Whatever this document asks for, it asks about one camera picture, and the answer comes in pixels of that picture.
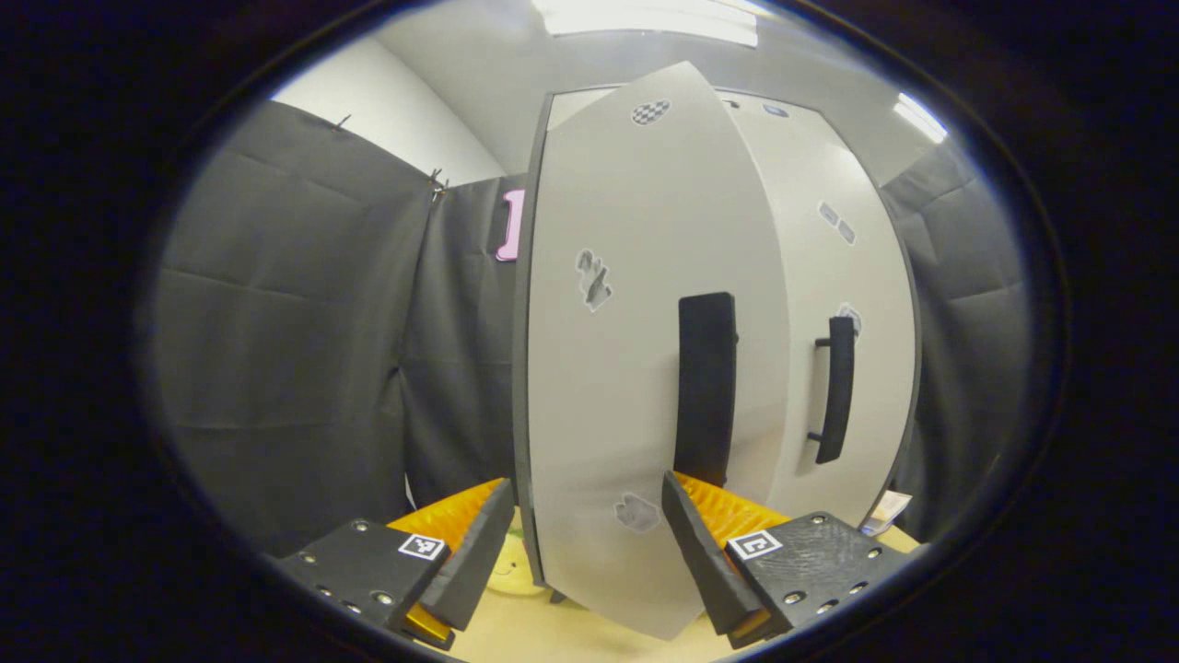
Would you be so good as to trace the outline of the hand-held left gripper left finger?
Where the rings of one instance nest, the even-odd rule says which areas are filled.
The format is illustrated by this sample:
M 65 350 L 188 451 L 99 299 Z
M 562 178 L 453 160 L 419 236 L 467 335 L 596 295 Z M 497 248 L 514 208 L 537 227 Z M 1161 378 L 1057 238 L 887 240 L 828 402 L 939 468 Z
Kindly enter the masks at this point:
M 496 569 L 518 500 L 501 477 L 391 521 L 353 516 L 266 564 L 336 613 L 450 650 Z

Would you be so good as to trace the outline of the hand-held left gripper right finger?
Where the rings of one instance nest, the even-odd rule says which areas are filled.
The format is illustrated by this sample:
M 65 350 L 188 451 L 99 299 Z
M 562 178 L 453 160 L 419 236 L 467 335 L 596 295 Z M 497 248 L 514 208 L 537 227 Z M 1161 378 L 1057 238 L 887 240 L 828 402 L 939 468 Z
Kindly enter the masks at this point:
M 733 649 L 830 621 L 910 562 L 828 512 L 788 518 L 680 471 L 661 475 L 661 516 Z

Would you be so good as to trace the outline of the grey cabinet door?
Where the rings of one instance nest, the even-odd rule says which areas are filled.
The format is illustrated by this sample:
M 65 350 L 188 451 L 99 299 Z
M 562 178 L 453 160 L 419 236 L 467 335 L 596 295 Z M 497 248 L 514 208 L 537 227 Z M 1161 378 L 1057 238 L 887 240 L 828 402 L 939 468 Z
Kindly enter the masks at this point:
M 788 403 L 776 222 L 731 110 L 693 64 L 547 131 L 527 257 L 528 494 L 544 583 L 673 639 L 703 612 L 660 506 L 681 298 L 735 298 L 736 484 L 755 498 L 768 494 Z
M 824 511 L 859 526 L 893 479 L 918 382 L 918 313 L 908 257 L 880 189 L 842 134 L 812 109 L 723 91 L 753 155 L 777 227 L 788 330 L 785 411 L 757 439 L 735 424 L 726 488 L 780 516 Z M 821 462 L 834 422 L 830 319 L 850 319 L 854 374 L 847 433 Z

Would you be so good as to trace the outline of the grey shoe cabinet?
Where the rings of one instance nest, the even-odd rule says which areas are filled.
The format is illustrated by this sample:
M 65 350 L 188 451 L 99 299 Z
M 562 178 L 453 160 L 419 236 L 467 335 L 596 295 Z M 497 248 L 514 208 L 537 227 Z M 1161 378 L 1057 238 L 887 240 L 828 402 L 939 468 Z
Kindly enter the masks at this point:
M 531 495 L 528 494 L 528 487 L 531 487 L 531 475 L 528 474 L 528 438 L 527 438 L 527 403 L 528 398 L 526 394 L 527 386 L 527 367 L 526 367 L 526 352 L 527 352 L 527 314 L 528 314 L 528 252 L 531 252 L 531 236 L 533 236 L 533 218 L 535 214 L 535 193 L 539 180 L 539 169 L 542 165 L 544 155 L 544 140 L 546 140 L 547 126 L 548 126 L 548 110 L 544 110 L 542 118 L 539 122 L 539 133 L 536 138 L 536 155 L 534 156 L 533 165 L 531 165 L 531 191 L 528 192 L 528 206 L 522 216 L 522 224 L 519 227 L 519 278 L 518 278 L 518 314 L 515 314 L 515 336 L 513 347 L 513 406 L 515 415 L 515 461 L 518 462 L 518 483 L 519 483 L 519 507 L 521 507 L 523 523 L 525 523 L 525 534 L 528 547 L 531 547 L 531 554 L 533 554 L 533 567 L 536 571 L 539 580 L 544 583 L 544 571 L 540 566 L 539 558 L 536 554 L 536 532 L 534 529 L 533 512 L 531 512 Z M 900 460 L 901 452 L 898 454 L 897 462 Z

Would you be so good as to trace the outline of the grey cabinet drawer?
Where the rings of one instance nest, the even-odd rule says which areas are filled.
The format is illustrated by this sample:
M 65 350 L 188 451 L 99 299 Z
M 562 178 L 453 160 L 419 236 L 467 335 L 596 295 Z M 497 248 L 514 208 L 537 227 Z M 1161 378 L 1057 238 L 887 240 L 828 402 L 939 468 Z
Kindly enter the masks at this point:
M 574 88 L 554 94 L 549 105 L 547 129 L 555 129 L 561 122 L 567 122 L 593 101 L 601 100 L 614 91 L 615 87 Z M 755 131 L 768 132 L 773 126 L 799 130 L 801 134 L 822 140 L 839 139 L 837 130 L 826 122 L 819 110 L 804 109 L 795 101 L 751 94 L 739 88 L 714 87 L 714 93 L 733 122 L 746 134 L 753 134 Z

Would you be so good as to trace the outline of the yellow soft object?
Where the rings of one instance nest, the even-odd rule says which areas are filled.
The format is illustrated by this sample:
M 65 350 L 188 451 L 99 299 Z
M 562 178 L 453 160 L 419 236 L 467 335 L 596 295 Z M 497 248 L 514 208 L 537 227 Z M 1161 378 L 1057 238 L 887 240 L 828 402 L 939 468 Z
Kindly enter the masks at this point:
M 531 597 L 544 592 L 544 587 L 531 573 L 531 559 L 525 547 L 523 534 L 509 529 L 498 554 L 496 565 L 487 582 L 488 590 L 511 597 Z

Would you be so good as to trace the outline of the white paper card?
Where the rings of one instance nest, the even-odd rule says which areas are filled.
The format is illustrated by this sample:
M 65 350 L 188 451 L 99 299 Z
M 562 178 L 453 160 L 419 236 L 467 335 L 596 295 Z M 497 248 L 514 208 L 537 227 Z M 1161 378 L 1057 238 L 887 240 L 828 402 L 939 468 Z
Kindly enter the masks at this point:
M 859 532 L 869 537 L 876 537 L 888 531 L 888 529 L 893 529 L 893 524 L 905 512 L 910 503 L 910 494 L 900 494 L 900 492 L 887 490 L 884 494 L 880 495 L 880 501 L 877 501 L 870 516 L 867 517 L 867 521 L 859 525 Z

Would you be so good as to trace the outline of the black backdrop cloth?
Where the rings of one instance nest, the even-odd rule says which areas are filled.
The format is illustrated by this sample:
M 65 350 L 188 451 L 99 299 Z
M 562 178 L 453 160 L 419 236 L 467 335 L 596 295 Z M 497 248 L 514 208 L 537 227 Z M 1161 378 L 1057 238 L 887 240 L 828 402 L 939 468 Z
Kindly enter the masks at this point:
M 518 269 L 493 255 L 526 173 L 433 198 L 420 169 L 263 101 L 195 177 L 162 260 L 153 357 L 178 457 L 263 553 L 513 477 Z M 908 248 L 922 373 L 893 488 L 938 537 L 1023 440 L 1034 355 L 1010 216 L 954 146 L 881 189 Z

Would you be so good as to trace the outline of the small ceiling light panel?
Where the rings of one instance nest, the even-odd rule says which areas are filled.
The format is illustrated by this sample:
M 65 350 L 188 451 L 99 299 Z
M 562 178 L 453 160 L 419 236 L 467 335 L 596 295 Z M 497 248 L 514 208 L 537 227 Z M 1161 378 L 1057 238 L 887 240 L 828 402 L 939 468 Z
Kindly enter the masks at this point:
M 923 134 L 923 137 L 935 145 L 943 143 L 949 134 L 949 130 L 942 122 L 938 122 L 938 118 L 930 110 L 927 110 L 926 106 L 918 104 L 916 99 L 903 92 L 897 94 L 897 100 L 893 105 L 893 113 L 896 113 L 903 122 L 908 122 L 910 126 L 918 131 L 918 134 Z

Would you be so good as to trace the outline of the large ceiling light panel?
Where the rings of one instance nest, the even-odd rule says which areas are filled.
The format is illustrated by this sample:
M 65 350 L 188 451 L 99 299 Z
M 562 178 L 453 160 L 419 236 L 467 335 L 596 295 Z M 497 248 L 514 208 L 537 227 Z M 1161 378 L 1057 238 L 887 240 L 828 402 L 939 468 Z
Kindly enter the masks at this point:
M 758 46 L 757 13 L 730 0 L 531 0 L 553 37 L 602 32 L 690 35 Z

